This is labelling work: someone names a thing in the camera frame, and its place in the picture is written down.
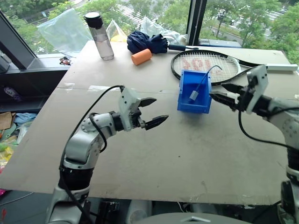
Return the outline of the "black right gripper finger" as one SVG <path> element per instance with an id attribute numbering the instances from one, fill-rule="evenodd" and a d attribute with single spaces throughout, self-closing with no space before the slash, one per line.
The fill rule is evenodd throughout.
<path id="1" fill-rule="evenodd" d="M 210 93 L 209 95 L 216 102 L 226 105 L 230 109 L 236 109 L 235 100 L 231 97 L 226 96 L 224 93 Z"/>
<path id="2" fill-rule="evenodd" d="M 229 92 L 243 94 L 243 86 L 231 84 L 231 83 L 225 83 L 222 84 L 221 86 Z"/>

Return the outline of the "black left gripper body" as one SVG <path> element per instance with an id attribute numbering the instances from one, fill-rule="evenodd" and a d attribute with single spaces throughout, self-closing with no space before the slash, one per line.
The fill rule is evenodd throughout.
<path id="1" fill-rule="evenodd" d="M 131 128 L 145 128 L 145 121 L 141 119 L 140 107 L 143 107 L 142 103 L 137 105 L 137 103 L 130 104 L 130 125 Z"/>

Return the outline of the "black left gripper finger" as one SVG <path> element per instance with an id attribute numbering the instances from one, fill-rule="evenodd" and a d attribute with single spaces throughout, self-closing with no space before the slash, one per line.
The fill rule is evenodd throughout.
<path id="1" fill-rule="evenodd" d="M 157 101 L 156 98 L 142 98 L 140 101 L 140 107 L 149 106 L 150 104 L 154 103 L 155 101 Z"/>
<path id="2" fill-rule="evenodd" d="M 164 121 L 168 119 L 169 115 L 161 115 L 153 118 L 152 120 L 148 121 L 145 123 L 145 130 L 150 130 L 154 127 L 159 126 L 162 124 Z"/>

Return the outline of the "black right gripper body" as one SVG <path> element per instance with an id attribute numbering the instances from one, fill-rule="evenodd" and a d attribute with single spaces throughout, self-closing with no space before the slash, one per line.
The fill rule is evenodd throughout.
<path id="1" fill-rule="evenodd" d="M 238 93 L 240 96 L 237 98 L 239 101 L 236 104 L 233 111 L 244 112 L 246 111 L 249 101 L 250 101 L 250 87 L 249 86 L 240 86 L 234 85 L 235 93 Z"/>

